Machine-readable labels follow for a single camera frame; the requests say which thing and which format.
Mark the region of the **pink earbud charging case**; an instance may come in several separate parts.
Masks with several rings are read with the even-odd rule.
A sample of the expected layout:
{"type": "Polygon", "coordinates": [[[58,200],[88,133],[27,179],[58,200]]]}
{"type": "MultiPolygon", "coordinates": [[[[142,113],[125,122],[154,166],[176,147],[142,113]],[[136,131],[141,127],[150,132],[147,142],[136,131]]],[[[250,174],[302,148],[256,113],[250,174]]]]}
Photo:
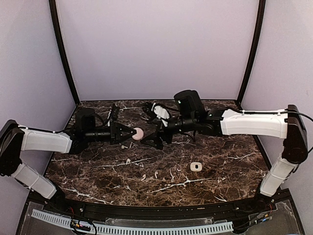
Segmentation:
{"type": "Polygon", "coordinates": [[[132,138],[135,141],[139,141],[139,140],[143,139],[143,137],[144,137],[143,130],[141,128],[138,128],[138,127],[136,127],[135,130],[136,130],[136,133],[134,135],[132,135],[132,138]]]}

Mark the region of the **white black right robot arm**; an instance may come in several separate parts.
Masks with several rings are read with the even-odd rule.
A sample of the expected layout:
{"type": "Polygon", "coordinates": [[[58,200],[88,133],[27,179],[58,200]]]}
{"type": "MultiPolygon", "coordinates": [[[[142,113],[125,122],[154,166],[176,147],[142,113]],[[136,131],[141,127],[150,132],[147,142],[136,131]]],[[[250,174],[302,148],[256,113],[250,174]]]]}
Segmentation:
{"type": "Polygon", "coordinates": [[[257,135],[283,139],[283,151],[269,173],[262,180],[256,197],[250,200],[250,209],[261,212],[268,205],[281,184],[296,171],[309,154],[307,131],[302,120],[304,114],[295,105],[276,111],[245,111],[233,108],[205,110],[195,90],[185,90],[174,95],[177,117],[171,108],[147,102],[142,107],[156,130],[141,140],[142,144],[163,149],[163,143],[172,143],[175,134],[195,134],[221,137],[230,135],[257,135]]]}

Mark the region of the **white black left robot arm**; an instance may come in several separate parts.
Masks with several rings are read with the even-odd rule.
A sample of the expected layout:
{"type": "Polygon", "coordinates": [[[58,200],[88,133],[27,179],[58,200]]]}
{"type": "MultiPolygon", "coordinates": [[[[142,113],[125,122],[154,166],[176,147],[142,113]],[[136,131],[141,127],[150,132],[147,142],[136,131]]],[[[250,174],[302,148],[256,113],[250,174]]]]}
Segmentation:
{"type": "Polygon", "coordinates": [[[75,116],[74,125],[63,131],[29,128],[8,120],[0,131],[0,174],[9,176],[50,200],[50,206],[58,213],[66,213],[69,203],[58,195],[59,189],[50,180],[24,163],[22,151],[49,151],[76,155],[88,148],[91,142],[119,144],[130,138],[140,140],[144,133],[140,128],[130,128],[117,122],[119,107],[112,106],[107,120],[92,108],[84,108],[75,116]]]}

